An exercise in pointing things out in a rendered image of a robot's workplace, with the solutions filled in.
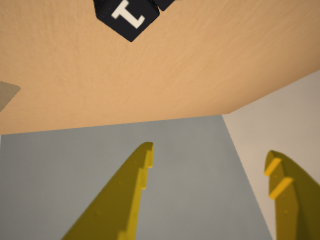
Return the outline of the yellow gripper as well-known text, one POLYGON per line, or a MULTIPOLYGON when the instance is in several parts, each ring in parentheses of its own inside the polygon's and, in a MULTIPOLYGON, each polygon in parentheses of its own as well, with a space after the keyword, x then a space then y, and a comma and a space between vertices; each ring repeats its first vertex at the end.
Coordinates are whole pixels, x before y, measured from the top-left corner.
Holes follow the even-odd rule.
MULTIPOLYGON (((142 143, 61 240, 135 240, 153 151, 153 142, 142 143)), ((320 185, 274 150, 266 156, 264 175, 269 176, 269 198, 275 200, 276 240, 320 240, 320 185)))

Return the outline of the black number cube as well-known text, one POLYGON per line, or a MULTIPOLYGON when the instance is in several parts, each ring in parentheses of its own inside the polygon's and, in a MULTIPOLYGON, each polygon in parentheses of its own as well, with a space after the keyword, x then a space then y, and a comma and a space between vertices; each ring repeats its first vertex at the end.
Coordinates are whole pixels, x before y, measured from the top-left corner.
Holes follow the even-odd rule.
POLYGON ((165 11, 175 0, 153 0, 161 11, 165 11))
POLYGON ((93 0, 96 18, 133 42, 159 15, 153 0, 93 0))

